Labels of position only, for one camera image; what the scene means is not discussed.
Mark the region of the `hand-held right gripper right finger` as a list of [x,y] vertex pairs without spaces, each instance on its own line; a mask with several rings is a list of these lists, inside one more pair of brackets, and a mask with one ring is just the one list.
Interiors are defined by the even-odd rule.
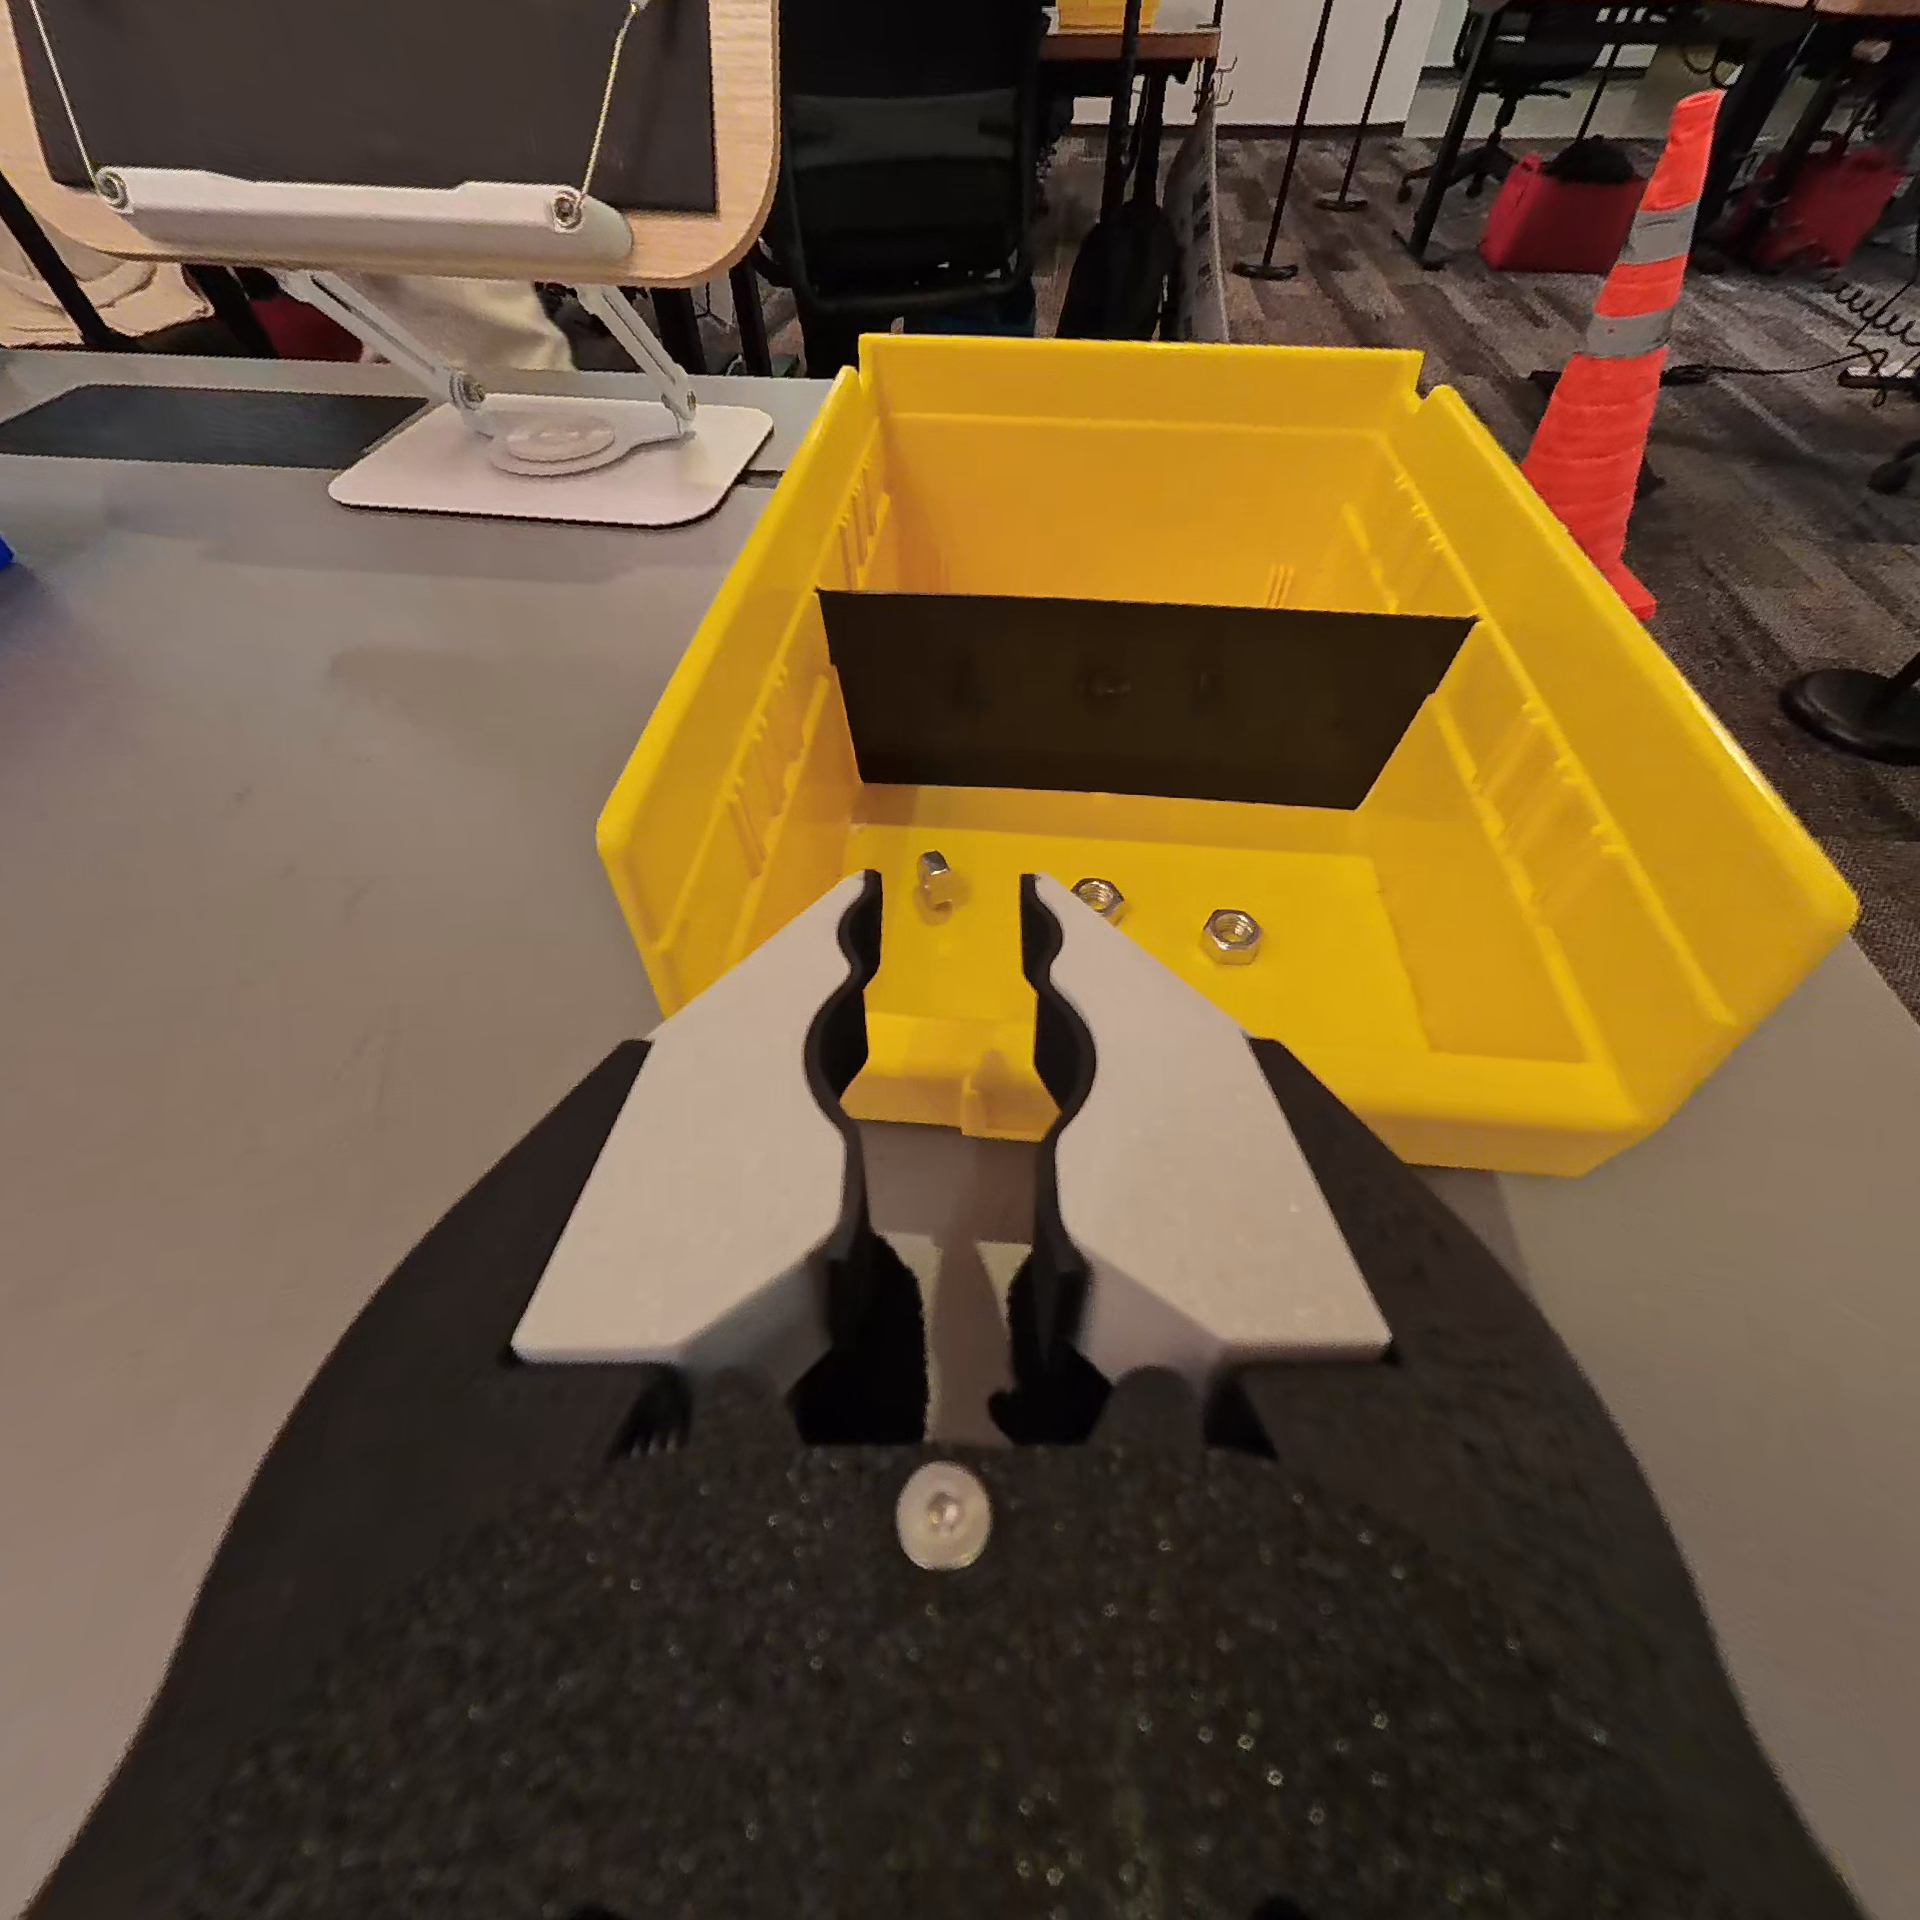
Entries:
[[1057,878],[1020,880],[1043,1356],[1101,1376],[1369,1362],[1391,1329],[1243,1029]]

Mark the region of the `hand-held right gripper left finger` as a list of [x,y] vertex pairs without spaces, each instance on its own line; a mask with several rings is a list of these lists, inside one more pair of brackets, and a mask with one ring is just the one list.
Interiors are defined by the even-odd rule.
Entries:
[[515,1332],[525,1365],[805,1374],[874,1236],[858,1122],[875,871],[663,1018]]

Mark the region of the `yellow plastic bin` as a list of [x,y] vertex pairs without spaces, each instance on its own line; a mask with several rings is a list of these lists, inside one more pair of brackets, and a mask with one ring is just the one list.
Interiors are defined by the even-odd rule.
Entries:
[[[879,871],[850,1108],[1037,1140],[1020,866],[1284,1045],[1409,1160],[1580,1175],[1843,944],[1856,890],[1475,408],[1405,349],[872,336],[596,825],[661,1015]],[[872,784],[819,589],[1475,616],[1355,808]],[[915,908],[946,852],[970,900]],[[1251,966],[1209,911],[1264,927]]]

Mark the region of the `grey desk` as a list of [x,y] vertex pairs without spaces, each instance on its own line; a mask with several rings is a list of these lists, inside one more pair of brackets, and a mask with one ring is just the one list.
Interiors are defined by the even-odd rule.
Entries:
[[[593,826],[825,399],[667,534],[5,458],[5,1914],[372,1290],[656,1018]],[[1746,1714],[1916,1914],[1916,1022],[1836,949],[1587,1178],[1435,1167],[1659,1496]]]

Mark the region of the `grey desk mat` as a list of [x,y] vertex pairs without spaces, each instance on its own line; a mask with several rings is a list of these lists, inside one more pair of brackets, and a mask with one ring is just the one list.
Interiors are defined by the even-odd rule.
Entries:
[[337,473],[416,421],[426,399],[87,384],[2,421],[8,457]]

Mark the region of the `black bin divider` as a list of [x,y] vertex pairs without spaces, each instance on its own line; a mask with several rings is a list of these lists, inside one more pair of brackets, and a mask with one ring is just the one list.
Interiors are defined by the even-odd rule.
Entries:
[[1355,808],[1473,615],[819,589],[872,784]]

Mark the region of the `white monitor stand base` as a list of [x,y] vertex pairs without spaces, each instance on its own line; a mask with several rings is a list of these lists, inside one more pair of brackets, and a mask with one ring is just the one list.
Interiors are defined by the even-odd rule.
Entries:
[[775,434],[756,406],[697,399],[633,301],[611,285],[583,288],[580,301],[635,364],[641,399],[490,391],[346,277],[291,272],[285,281],[429,397],[329,485],[349,510],[665,529],[713,514]]

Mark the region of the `black round-base stand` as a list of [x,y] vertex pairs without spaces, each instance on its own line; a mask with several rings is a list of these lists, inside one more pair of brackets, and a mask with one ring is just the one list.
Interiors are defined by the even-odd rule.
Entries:
[[1803,732],[1865,761],[1919,765],[1919,656],[1882,674],[1858,664],[1810,669],[1780,692]]

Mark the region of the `orange traffic cone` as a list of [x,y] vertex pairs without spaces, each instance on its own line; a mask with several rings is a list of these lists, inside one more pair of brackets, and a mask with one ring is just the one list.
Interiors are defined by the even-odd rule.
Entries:
[[1626,561],[1626,534],[1642,487],[1648,430],[1663,391],[1674,313],[1689,253],[1721,92],[1679,100],[1668,137],[1617,265],[1608,272],[1583,344],[1569,356],[1522,462],[1545,506],[1617,589],[1648,618],[1653,592]]

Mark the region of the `beige jacket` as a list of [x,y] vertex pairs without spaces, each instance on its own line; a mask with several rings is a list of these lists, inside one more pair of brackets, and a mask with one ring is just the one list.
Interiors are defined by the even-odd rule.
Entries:
[[[212,318],[210,301],[179,265],[120,258],[84,247],[58,228],[49,233],[87,301],[116,333],[141,340],[169,326]],[[65,313],[9,228],[2,228],[2,344],[80,344],[77,325]]]

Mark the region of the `black office chair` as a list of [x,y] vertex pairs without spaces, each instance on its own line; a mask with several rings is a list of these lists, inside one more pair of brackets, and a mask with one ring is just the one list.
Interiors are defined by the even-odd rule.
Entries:
[[785,1],[781,156],[761,230],[805,366],[864,333],[1031,333],[1037,1]]

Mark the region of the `monitor with wooden frame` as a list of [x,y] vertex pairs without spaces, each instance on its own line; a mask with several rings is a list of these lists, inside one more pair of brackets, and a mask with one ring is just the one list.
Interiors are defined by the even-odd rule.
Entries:
[[587,193],[619,260],[507,233],[339,248],[344,268],[691,285],[744,258],[780,174],[778,5],[5,5],[5,183],[109,255],[297,268],[291,220],[141,230],[146,174]]

